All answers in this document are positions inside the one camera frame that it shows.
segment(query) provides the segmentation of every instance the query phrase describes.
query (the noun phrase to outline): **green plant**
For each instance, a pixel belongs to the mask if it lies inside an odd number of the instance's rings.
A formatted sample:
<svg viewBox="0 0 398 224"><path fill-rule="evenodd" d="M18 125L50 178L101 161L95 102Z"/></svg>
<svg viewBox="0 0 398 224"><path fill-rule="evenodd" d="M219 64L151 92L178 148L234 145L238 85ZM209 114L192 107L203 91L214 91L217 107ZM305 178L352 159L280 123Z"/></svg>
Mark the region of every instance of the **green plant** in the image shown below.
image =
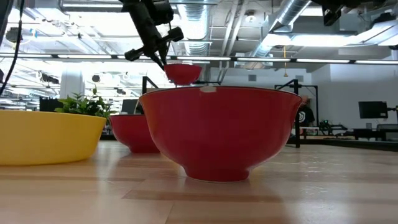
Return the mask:
<svg viewBox="0 0 398 224"><path fill-rule="evenodd" d="M111 111L111 105L105 103L102 97L97 95L97 87L93 89L93 95L89 98L81 94L73 93L75 98L67 97L66 99L59 99L63 103L62 108L56 108L55 111L59 113L73 113L84 114L90 116L99 116L108 120L109 116L117 111Z"/></svg>

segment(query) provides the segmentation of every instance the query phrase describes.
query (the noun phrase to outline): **small red bowl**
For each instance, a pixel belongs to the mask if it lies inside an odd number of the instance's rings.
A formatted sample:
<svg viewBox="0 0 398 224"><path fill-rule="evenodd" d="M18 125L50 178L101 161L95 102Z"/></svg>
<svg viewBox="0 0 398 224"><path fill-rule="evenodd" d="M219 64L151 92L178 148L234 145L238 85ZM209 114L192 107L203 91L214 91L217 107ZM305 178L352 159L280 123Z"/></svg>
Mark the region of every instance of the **small red bowl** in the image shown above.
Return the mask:
<svg viewBox="0 0 398 224"><path fill-rule="evenodd" d="M201 67L187 64L165 65L167 78L173 80L176 85L189 85L196 81L201 72Z"/></svg>
<svg viewBox="0 0 398 224"><path fill-rule="evenodd" d="M211 182L244 180L276 155L302 101L285 91L232 86L159 90L139 100L158 149L189 177Z"/></svg>
<svg viewBox="0 0 398 224"><path fill-rule="evenodd" d="M150 136L145 115L113 115L109 119L115 138L132 153L159 153Z"/></svg>

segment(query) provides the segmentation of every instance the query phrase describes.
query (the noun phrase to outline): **yellow bowl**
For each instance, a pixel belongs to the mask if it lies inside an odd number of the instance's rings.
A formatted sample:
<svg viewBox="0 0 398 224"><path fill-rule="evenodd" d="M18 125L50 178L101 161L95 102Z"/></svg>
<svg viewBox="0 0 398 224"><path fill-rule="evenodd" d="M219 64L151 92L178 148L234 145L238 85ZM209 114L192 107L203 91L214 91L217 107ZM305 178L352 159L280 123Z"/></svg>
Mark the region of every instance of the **yellow bowl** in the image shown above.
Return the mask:
<svg viewBox="0 0 398 224"><path fill-rule="evenodd" d="M39 165L87 159L106 119L80 114L0 110L0 165Z"/></svg>

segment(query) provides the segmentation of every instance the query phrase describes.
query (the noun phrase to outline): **wooden table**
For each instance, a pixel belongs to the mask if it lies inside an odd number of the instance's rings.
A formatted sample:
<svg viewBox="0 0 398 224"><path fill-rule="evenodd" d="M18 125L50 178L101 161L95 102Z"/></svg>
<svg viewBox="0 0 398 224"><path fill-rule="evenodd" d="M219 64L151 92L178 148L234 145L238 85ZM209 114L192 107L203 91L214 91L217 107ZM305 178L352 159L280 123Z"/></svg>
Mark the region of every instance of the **wooden table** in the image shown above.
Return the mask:
<svg viewBox="0 0 398 224"><path fill-rule="evenodd" d="M398 154L286 147L234 184L100 142L90 160L0 167L2 224L398 223Z"/></svg>

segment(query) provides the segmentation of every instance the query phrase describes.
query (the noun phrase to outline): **white sticker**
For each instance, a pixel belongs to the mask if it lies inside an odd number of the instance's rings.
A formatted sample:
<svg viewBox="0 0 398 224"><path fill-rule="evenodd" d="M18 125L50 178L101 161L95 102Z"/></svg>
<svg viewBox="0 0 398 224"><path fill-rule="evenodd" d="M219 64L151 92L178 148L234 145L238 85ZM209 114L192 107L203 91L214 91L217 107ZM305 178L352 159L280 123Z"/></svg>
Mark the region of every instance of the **white sticker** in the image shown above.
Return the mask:
<svg viewBox="0 0 398 224"><path fill-rule="evenodd" d="M214 86L204 86L200 88L200 91L204 93L215 93L217 89Z"/></svg>

